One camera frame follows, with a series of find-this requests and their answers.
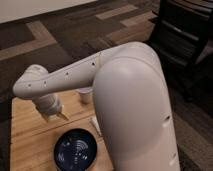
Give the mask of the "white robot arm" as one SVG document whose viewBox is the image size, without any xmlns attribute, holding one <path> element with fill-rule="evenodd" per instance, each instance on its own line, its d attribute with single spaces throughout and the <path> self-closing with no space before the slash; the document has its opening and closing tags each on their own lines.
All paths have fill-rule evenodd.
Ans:
<svg viewBox="0 0 213 171">
<path fill-rule="evenodd" d="M 168 88 L 157 53 L 128 42 L 52 73 L 33 64 L 13 85 L 40 113 L 57 113 L 60 91 L 90 87 L 115 171 L 180 171 Z"/>
</svg>

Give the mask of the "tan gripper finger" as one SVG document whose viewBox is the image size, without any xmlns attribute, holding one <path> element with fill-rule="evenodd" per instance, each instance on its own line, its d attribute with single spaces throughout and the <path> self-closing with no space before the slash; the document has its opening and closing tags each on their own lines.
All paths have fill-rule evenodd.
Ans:
<svg viewBox="0 0 213 171">
<path fill-rule="evenodd" d="M 42 114 L 42 118 L 46 121 L 46 122 L 49 122 L 50 118 L 48 115 L 43 115 Z"/>
<path fill-rule="evenodd" d="M 57 116 L 64 119 L 64 120 L 69 120 L 69 117 L 64 113 L 58 113 Z"/>
</svg>

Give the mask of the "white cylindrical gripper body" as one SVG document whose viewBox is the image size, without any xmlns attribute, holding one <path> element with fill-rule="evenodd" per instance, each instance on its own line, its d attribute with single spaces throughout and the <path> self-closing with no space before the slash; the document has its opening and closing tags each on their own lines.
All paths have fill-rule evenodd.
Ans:
<svg viewBox="0 0 213 171">
<path fill-rule="evenodd" d="M 56 115 L 62 111 L 62 103 L 56 94 L 47 94 L 32 100 L 42 115 Z"/>
</svg>

